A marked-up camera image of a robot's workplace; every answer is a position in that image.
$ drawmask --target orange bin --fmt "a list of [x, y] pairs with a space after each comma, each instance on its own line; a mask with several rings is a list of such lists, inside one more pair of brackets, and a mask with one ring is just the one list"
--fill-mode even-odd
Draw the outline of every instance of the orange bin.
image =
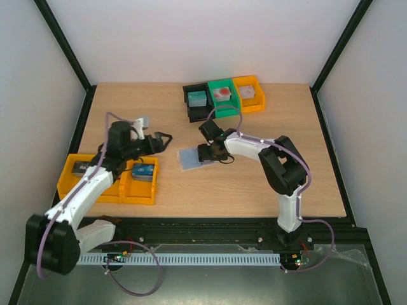
[[[233, 84], [235, 84], [237, 94], [241, 103], [242, 113], [262, 111], [266, 109], [266, 97], [262, 91], [257, 77], [242, 76], [241, 78], [232, 78]], [[242, 99], [239, 92], [239, 87], [252, 85], [255, 91], [254, 98]]]
[[[66, 159], [64, 169], [59, 178], [57, 189], [60, 199], [63, 199], [71, 189], [81, 180], [72, 173], [76, 161], [91, 161], [94, 154], [70, 154]], [[121, 177], [97, 198], [96, 202], [109, 203], [133, 203], [142, 205], [153, 205], [156, 188], [156, 178], [159, 171], [158, 159], [152, 157], [142, 157], [144, 163], [154, 164], [153, 181], [138, 181], [132, 177], [132, 171], [122, 173]], [[141, 163], [141, 160], [128, 161], [127, 168], [131, 169], [134, 163]]]

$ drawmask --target gray wall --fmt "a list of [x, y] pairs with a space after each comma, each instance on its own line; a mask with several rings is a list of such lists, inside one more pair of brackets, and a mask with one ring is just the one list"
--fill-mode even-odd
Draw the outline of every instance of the gray wall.
[[1, 1], [0, 41], [0, 304], [7, 304], [25, 222], [52, 202], [85, 91], [34, 1]]
[[312, 83], [359, 0], [48, 2], [91, 83]]
[[407, 1], [374, 1], [319, 95], [393, 304], [407, 300], [406, 12]]

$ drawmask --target tabletop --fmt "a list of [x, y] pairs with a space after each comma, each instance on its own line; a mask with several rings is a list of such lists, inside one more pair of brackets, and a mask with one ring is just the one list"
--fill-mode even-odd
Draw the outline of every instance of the tabletop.
[[[190, 123], [180, 83], [99, 83], [79, 153], [95, 153], [104, 141], [107, 111], [126, 118], [149, 117], [146, 134], [169, 133], [172, 142], [158, 158], [160, 173], [155, 205], [95, 203], [87, 216], [119, 217], [277, 217], [277, 193], [268, 185], [260, 163], [242, 156], [229, 165], [182, 172], [176, 152], [204, 143]], [[312, 173], [303, 193], [302, 215], [344, 217], [345, 209], [306, 84], [261, 84], [266, 110], [244, 114], [241, 132], [265, 139], [289, 137]], [[236, 128], [239, 116], [215, 119], [223, 129]]]

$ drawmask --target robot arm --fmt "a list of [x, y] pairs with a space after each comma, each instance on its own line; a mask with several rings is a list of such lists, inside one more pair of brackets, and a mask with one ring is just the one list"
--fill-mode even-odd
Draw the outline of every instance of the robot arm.
[[223, 131], [212, 120], [199, 127], [207, 140], [198, 146], [199, 161], [227, 160], [229, 155], [239, 154], [260, 161], [269, 185], [279, 194], [278, 225], [291, 233], [301, 225], [301, 195], [299, 190], [305, 184], [305, 169], [289, 154], [270, 145], [276, 143], [291, 151], [297, 157], [301, 155], [288, 137], [264, 140], [247, 135], [238, 135], [236, 130]]
[[[97, 220], [81, 229], [78, 227], [95, 200], [125, 170], [128, 160], [160, 153], [167, 148], [172, 136], [160, 132], [156, 132], [155, 137], [145, 135], [143, 130], [147, 122], [146, 118], [137, 119], [133, 123], [114, 122], [109, 129], [106, 153], [100, 167], [97, 165], [102, 157], [102, 145], [71, 192], [44, 216], [30, 217], [25, 234], [25, 258], [30, 263], [35, 264], [40, 255], [44, 268], [66, 275], [75, 267], [81, 254], [113, 239], [116, 227], [109, 221]], [[39, 254], [41, 239], [54, 218], [55, 223]]]

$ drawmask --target plastic container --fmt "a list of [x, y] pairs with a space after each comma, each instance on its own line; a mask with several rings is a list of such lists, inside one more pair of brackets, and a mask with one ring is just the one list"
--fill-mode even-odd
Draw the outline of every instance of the plastic container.
[[[63, 199], [71, 189], [81, 180], [72, 173], [75, 161], [91, 161], [94, 154], [70, 154], [65, 162], [64, 170], [59, 178], [57, 189], [60, 199]], [[158, 158], [142, 157], [143, 163], [154, 164], [155, 170], [152, 181], [134, 180], [132, 171], [127, 170], [109, 188], [97, 198], [96, 202], [109, 203], [132, 203], [141, 205], [154, 205], [157, 192], [156, 179], [159, 172]], [[142, 163], [141, 160], [128, 161], [127, 169], [133, 168], [134, 163]]]
[[153, 181], [134, 180], [131, 170], [123, 172], [120, 179], [123, 203], [154, 205], [155, 194], [157, 193], [156, 180], [160, 171], [158, 158], [142, 157], [142, 159], [143, 162], [141, 160], [128, 161], [127, 169], [133, 168], [134, 163], [154, 164]]
[[[211, 110], [214, 108], [214, 103], [212, 101], [212, 95], [209, 93], [209, 88], [207, 83], [196, 84], [196, 85], [188, 85], [183, 86], [184, 90], [184, 102], [186, 103], [186, 108], [188, 110], [188, 117], [190, 119], [190, 123], [205, 121]], [[204, 107], [190, 107], [190, 103], [188, 100], [188, 93], [189, 92], [199, 92], [205, 91], [206, 92], [206, 106]], [[215, 118], [215, 113], [210, 116], [212, 119]]]
[[[72, 173], [72, 168], [75, 161], [91, 161], [94, 157], [94, 154], [70, 154], [66, 159], [64, 169], [59, 177], [57, 190], [59, 198], [63, 199], [71, 189], [81, 180], [81, 177], [77, 177]], [[111, 203], [120, 203], [120, 180], [116, 182], [109, 188], [106, 189], [100, 196], [97, 198], [96, 202], [111, 202]]]
[[[232, 79], [222, 79], [220, 81], [210, 81], [208, 82], [209, 92], [212, 95], [212, 100], [214, 101], [214, 106], [221, 106], [221, 105], [230, 105], [234, 106], [237, 109], [240, 109], [240, 97], [237, 94], [235, 85], [233, 84]], [[213, 96], [213, 89], [228, 87], [231, 93], [230, 99], [224, 102], [216, 102]], [[235, 116], [238, 112], [232, 108], [220, 108], [215, 110], [217, 118], [223, 118], [225, 116]]]
[[[256, 76], [242, 76], [241, 78], [233, 78], [232, 80], [235, 84], [237, 94], [239, 95], [239, 98], [241, 100], [242, 113], [262, 111], [266, 109], [266, 97], [260, 87], [259, 81], [257, 80]], [[238, 88], [241, 86], [249, 85], [252, 85], [254, 91], [256, 92], [254, 94], [254, 98], [242, 99]]]

